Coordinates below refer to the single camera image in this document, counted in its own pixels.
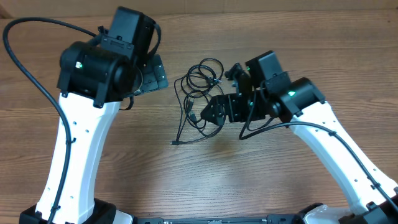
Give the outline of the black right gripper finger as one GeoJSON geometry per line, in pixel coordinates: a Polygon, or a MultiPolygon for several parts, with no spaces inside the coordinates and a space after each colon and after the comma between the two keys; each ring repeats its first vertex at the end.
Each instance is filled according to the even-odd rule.
{"type": "Polygon", "coordinates": [[[246,73],[240,63],[235,63],[231,69],[224,73],[227,80],[237,80],[241,75],[245,74],[246,73]]]}
{"type": "Polygon", "coordinates": [[[231,119],[231,107],[228,95],[213,96],[200,113],[201,119],[217,126],[224,125],[226,118],[231,119]]]}

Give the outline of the black USB cable pulled apart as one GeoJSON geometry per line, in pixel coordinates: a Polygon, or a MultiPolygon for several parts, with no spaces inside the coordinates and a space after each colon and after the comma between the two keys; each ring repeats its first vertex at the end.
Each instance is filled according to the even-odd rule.
{"type": "Polygon", "coordinates": [[[220,87],[220,83],[221,75],[219,77],[209,77],[206,75],[200,75],[199,72],[194,72],[193,74],[187,73],[183,77],[174,81],[174,91],[180,106],[180,121],[176,138],[171,142],[171,145],[193,144],[200,142],[215,137],[222,130],[223,125],[217,126],[217,128],[210,133],[205,133],[206,125],[209,122],[204,119],[197,118],[193,111],[193,105],[196,99],[204,98],[207,103],[210,101],[210,98],[212,97],[210,91],[214,89],[214,87],[217,87],[220,93],[224,93],[222,87],[220,87]],[[196,129],[201,134],[201,137],[189,141],[181,140],[184,127],[187,123],[193,129],[196,129]]]}

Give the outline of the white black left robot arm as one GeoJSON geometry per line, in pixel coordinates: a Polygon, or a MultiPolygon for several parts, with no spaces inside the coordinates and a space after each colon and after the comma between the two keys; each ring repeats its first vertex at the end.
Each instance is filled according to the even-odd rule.
{"type": "Polygon", "coordinates": [[[60,119],[49,177],[21,223],[133,223],[134,217],[95,198],[108,131],[125,98],[166,88],[161,57],[132,47],[106,50],[75,42],[60,57],[60,119]]]}

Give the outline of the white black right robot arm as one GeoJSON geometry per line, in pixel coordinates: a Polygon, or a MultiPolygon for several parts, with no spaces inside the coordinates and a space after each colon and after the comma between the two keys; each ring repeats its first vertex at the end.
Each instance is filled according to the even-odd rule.
{"type": "Polygon", "coordinates": [[[254,134],[278,127],[290,128],[317,155],[340,186],[348,208],[314,204],[300,212],[301,223],[397,223],[397,182],[378,169],[336,118],[330,104],[307,78],[290,81],[278,63],[236,64],[226,73],[235,94],[211,98],[201,118],[221,126],[226,119],[243,122],[270,116],[254,134]]]}

